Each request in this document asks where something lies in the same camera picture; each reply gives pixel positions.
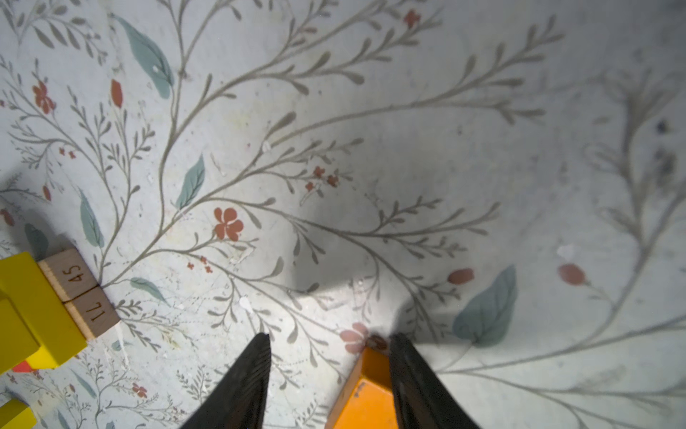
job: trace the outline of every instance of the orange block side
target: orange block side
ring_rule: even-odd
[[[398,429],[388,357],[365,348],[324,429]]]

